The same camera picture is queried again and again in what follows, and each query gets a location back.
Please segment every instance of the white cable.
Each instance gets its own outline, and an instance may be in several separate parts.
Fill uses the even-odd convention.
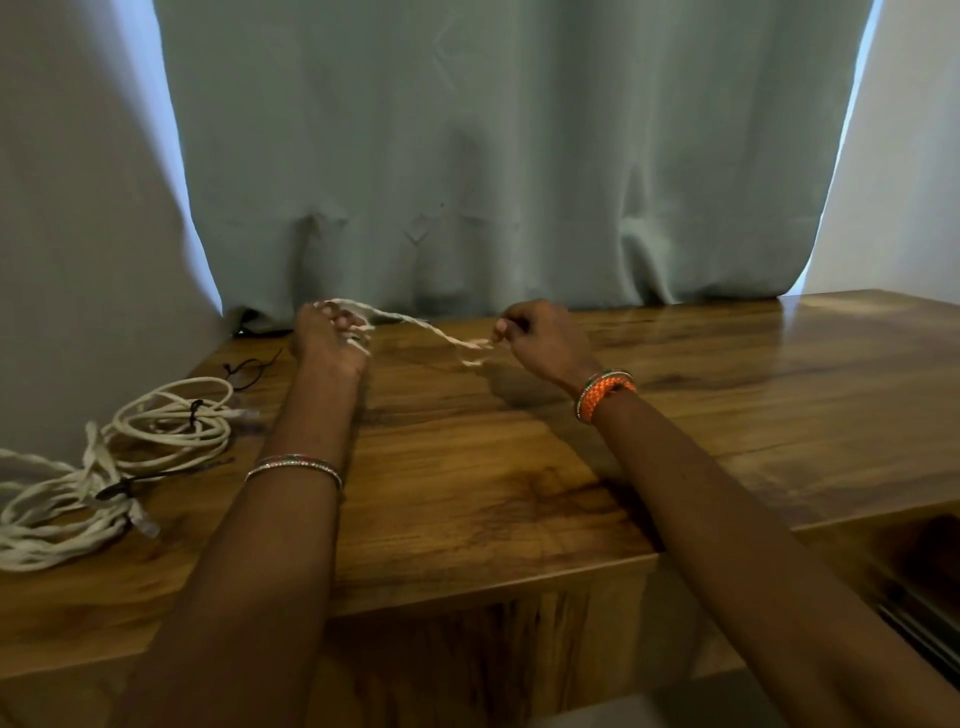
[[[172,390],[196,384],[216,384],[225,393],[219,400],[181,397]],[[148,536],[158,532],[136,498],[123,493],[98,500],[104,488],[127,477],[159,480],[168,474],[194,468],[222,453],[229,444],[229,420],[247,414],[227,406],[233,386],[215,376],[164,384],[125,404],[102,428],[86,424],[83,465],[48,460],[0,448],[0,458],[11,458],[48,468],[57,477],[32,485],[0,481],[0,570],[47,569],[75,556],[96,550],[132,523]],[[122,460],[111,451],[118,436],[153,443],[171,450],[151,460]],[[59,518],[89,510],[82,520]]]
[[[369,331],[373,331],[375,326],[370,323],[370,320],[361,314],[359,311],[352,310],[359,308],[364,311],[369,311],[375,316],[380,316],[385,319],[393,319],[394,321],[403,321],[407,324],[414,324],[421,328],[426,328],[429,331],[433,331],[435,334],[443,338],[445,341],[448,341],[450,344],[453,344],[457,347],[464,347],[465,349],[473,349],[476,351],[489,350],[493,348],[493,343],[490,339],[470,339],[469,341],[462,341],[456,339],[453,336],[450,336],[443,331],[439,330],[437,327],[430,325],[423,319],[416,319],[413,316],[406,316],[402,313],[392,313],[391,311],[381,311],[379,308],[374,308],[371,305],[366,303],[360,303],[359,301],[352,301],[351,299],[329,299],[329,303],[336,303],[337,305],[343,306],[345,308],[351,309],[351,312],[357,316],[357,318],[363,320],[364,324],[360,327],[353,327],[351,333],[353,335],[348,337],[348,341],[353,344],[355,347],[363,351],[364,353],[369,354],[370,351],[367,349],[367,343],[370,340],[368,335]],[[324,302],[316,302],[314,305],[321,306]],[[464,366],[467,367],[479,367],[484,363],[484,359],[461,359],[464,363]]]

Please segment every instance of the black cable tie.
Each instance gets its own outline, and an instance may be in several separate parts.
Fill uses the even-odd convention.
[[[190,402],[190,426],[197,423],[197,411],[204,406],[203,400],[193,400]]]
[[[106,488],[100,491],[95,497],[97,500],[110,500],[116,496],[126,496],[133,497],[133,493],[130,489],[131,483],[133,483],[132,478],[121,478],[118,482],[108,485]]]

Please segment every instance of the wood grain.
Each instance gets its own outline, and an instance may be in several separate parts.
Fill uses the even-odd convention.
[[[879,292],[578,314],[602,360],[791,527],[960,497],[960,312]],[[461,338],[489,321],[444,325]],[[278,340],[238,340],[198,373]],[[637,567],[656,534],[595,431],[505,352],[479,371],[431,334],[377,331],[342,514],[337,616],[415,618],[563,591]],[[253,461],[293,372],[241,406],[233,461],[145,495],[163,531],[36,574],[0,574],[0,676],[141,651]]]
[[[951,506],[820,524],[798,536],[868,600]],[[743,667],[667,557],[558,591],[428,618],[332,620],[306,725],[524,725]],[[100,728],[135,658],[0,681],[0,728]]]

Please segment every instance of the forearm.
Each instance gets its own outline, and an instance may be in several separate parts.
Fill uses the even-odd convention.
[[[307,362],[261,457],[342,468],[356,381]],[[118,706],[114,725],[299,725],[332,579],[329,475],[278,468],[246,484]]]
[[[943,724],[946,682],[713,458],[626,392],[603,400],[593,422],[687,583],[791,720]],[[900,692],[860,701],[884,684]],[[934,708],[918,713],[904,692]]]

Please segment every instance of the bracelet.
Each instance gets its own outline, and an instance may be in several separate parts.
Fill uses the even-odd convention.
[[[306,455],[274,455],[273,457],[265,457],[263,460],[260,460],[254,465],[247,477],[244,478],[246,483],[257,473],[263,473],[264,471],[270,471],[273,468],[310,468],[315,471],[320,471],[321,473],[326,473],[333,478],[334,482],[337,485],[337,490],[343,492],[344,490],[344,479],[337,472],[337,469],[330,465],[325,460],[318,460],[315,457],[308,457]]]
[[[634,378],[623,369],[608,369],[600,374],[593,375],[584,385],[584,390],[577,398],[573,412],[584,425],[589,425],[593,419],[593,410],[597,404],[610,392],[626,389],[636,393]]]

